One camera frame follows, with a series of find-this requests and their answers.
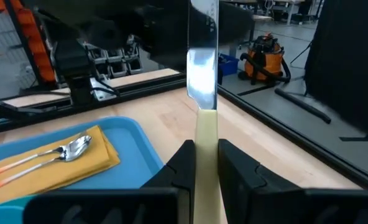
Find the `spoon handle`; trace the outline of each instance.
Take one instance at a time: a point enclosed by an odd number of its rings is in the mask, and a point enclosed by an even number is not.
[[[41,164],[37,164],[37,165],[35,165],[35,166],[33,166],[33,167],[29,168],[29,169],[26,169],[26,170],[24,170],[24,171],[22,171],[22,172],[19,172],[19,173],[18,173],[18,174],[16,174],[16,175],[12,175],[11,177],[8,177],[8,178],[6,178],[6,179],[4,179],[4,180],[1,180],[1,181],[0,181],[0,187],[5,186],[6,184],[8,184],[8,183],[12,182],[13,180],[16,180],[16,179],[18,179],[18,178],[22,177],[23,175],[26,175],[26,174],[28,174],[28,173],[30,173],[30,172],[32,172],[32,171],[34,171],[34,170],[36,170],[36,169],[39,169],[39,168],[41,168],[42,166],[46,166],[47,164],[50,164],[50,163],[52,163],[52,162],[59,161],[59,160],[60,160],[60,158],[59,158],[59,157],[54,158],[54,159],[51,159],[51,160],[49,160],[49,161],[47,161],[47,162],[43,162],[43,163],[41,163]]]
[[[60,147],[58,147],[56,149],[46,151],[46,152],[41,152],[41,153],[38,153],[38,154],[35,154],[35,155],[32,155],[32,156],[26,157],[25,159],[21,159],[20,161],[13,162],[12,164],[8,164],[4,167],[0,167],[0,174],[3,173],[6,170],[12,169],[12,168],[14,168],[16,166],[19,166],[21,164],[24,164],[24,163],[26,163],[26,162],[28,162],[32,159],[35,159],[36,157],[44,156],[44,155],[51,154],[51,153],[54,153],[54,152],[58,152],[59,149],[60,149]]]

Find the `vacuum hose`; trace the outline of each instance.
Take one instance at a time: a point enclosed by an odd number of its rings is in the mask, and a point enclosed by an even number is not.
[[[285,70],[286,77],[279,77],[277,75],[274,75],[273,73],[270,73],[269,71],[267,71],[266,69],[261,67],[259,64],[257,64],[253,60],[253,58],[247,53],[243,53],[241,55],[240,59],[241,60],[246,59],[251,65],[253,65],[254,69],[258,70],[259,72],[263,73],[265,76],[267,76],[267,77],[269,77],[273,80],[288,83],[288,82],[290,82],[290,79],[292,78],[292,74],[290,73],[289,67],[286,64],[286,61],[284,59],[282,59],[282,67]]]

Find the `floor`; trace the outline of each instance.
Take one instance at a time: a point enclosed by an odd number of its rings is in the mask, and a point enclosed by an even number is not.
[[[315,23],[286,26],[283,23],[259,22],[256,25],[255,37],[271,32],[285,47],[284,58],[289,64],[302,50],[306,49],[313,39],[316,26]],[[237,58],[246,50],[246,47],[242,46],[242,49],[237,51]],[[14,96],[19,92],[16,76],[20,65],[6,60],[6,57],[3,56],[5,51],[5,48],[0,47],[0,98]],[[220,52],[228,54],[228,47],[221,47]],[[158,64],[148,60],[145,52],[142,51],[140,54],[145,72],[158,70]],[[304,75],[303,67],[307,56],[308,51],[293,62],[290,67],[292,81],[287,85],[279,84],[276,88],[281,88],[290,93],[304,93],[305,84],[302,76]],[[238,69],[243,68],[244,62],[239,62]],[[236,75],[228,75],[223,78],[223,87],[235,94],[254,90],[263,85],[258,83],[252,86],[249,81],[241,81]],[[326,124],[319,118],[276,95],[273,88],[242,95],[241,97],[312,141],[329,149],[338,157],[368,172],[368,142],[342,142],[339,139],[339,137],[363,137],[365,134],[344,122],[338,114],[313,98],[294,96],[326,113],[331,117],[332,123]]]

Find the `knife handle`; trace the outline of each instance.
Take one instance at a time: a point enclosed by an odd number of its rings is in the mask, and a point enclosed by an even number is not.
[[[218,124],[216,110],[199,110],[195,133],[194,224],[220,224]]]

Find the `blue tray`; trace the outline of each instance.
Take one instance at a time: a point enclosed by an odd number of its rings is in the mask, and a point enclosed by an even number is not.
[[[0,160],[53,143],[98,125],[119,152],[121,163],[65,189],[138,189],[163,166],[140,125],[130,118],[104,118],[90,123],[0,145]]]

